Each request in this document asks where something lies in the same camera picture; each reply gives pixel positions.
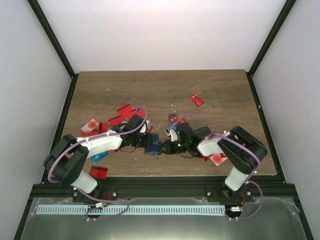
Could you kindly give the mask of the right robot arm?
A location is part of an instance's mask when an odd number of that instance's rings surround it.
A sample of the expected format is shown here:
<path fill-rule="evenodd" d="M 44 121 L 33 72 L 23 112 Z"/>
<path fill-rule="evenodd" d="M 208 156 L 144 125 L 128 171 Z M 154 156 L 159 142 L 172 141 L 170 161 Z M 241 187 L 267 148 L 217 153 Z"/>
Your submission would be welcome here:
<path fill-rule="evenodd" d="M 158 147 L 162 154 L 188 152 L 193 158 L 227 159 L 232 163 L 220 190 L 229 202 L 240 196 L 240 189 L 268 154 L 267 147 L 240 126 L 223 134 L 214 134 L 207 126 L 193 130 L 188 123 L 182 123 L 167 132 L 170 139 Z"/>

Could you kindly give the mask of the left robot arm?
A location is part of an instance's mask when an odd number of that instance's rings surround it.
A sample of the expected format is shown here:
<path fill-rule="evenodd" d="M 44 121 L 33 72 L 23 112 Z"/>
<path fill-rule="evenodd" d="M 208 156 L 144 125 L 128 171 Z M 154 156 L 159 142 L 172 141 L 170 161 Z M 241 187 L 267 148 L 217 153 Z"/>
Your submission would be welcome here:
<path fill-rule="evenodd" d="M 87 159 L 126 146 L 148 147 L 151 144 L 150 127 L 146 117 L 135 114 L 128 122 L 109 127 L 106 132 L 97 135 L 63 136 L 43 163 L 48 171 L 48 181 L 79 189 L 89 201 L 97 202 L 102 196 L 102 189 L 93 176 L 83 171 Z"/>

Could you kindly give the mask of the red VIP card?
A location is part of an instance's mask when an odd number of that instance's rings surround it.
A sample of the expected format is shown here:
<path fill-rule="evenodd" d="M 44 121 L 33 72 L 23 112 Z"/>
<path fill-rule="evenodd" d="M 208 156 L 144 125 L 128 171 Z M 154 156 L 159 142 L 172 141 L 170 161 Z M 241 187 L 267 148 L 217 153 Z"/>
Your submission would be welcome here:
<path fill-rule="evenodd" d="M 149 128 L 146 132 L 147 132 L 147 133 L 150 133 L 150 132 L 153 131 L 153 129 L 154 129 L 154 127 L 151 125 L 150 128 Z"/>

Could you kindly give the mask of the navy blue card holder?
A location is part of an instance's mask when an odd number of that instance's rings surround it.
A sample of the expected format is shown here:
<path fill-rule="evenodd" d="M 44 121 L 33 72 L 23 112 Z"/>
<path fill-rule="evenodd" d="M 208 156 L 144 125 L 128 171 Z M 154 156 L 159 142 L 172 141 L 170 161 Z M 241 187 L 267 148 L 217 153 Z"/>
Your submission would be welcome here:
<path fill-rule="evenodd" d="M 146 155 L 161 155 L 162 153 L 160 152 L 160 147 L 162 145 L 162 141 L 159 137 L 158 133 L 152 133 L 151 134 L 151 145 L 148 147 L 144 148 L 144 153 Z"/>

